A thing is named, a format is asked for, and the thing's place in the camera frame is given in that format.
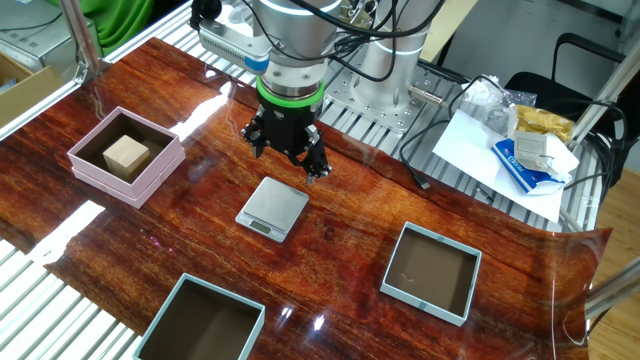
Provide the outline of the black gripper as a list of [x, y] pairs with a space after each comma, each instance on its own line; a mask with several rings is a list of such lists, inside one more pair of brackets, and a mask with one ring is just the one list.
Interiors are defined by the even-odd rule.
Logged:
[[258, 115], [241, 134], [256, 159], [268, 145], [281, 153], [293, 154], [292, 162], [304, 169], [306, 185], [310, 186], [332, 171], [322, 132], [315, 126], [320, 113], [320, 105], [290, 108], [267, 102], [260, 105]]

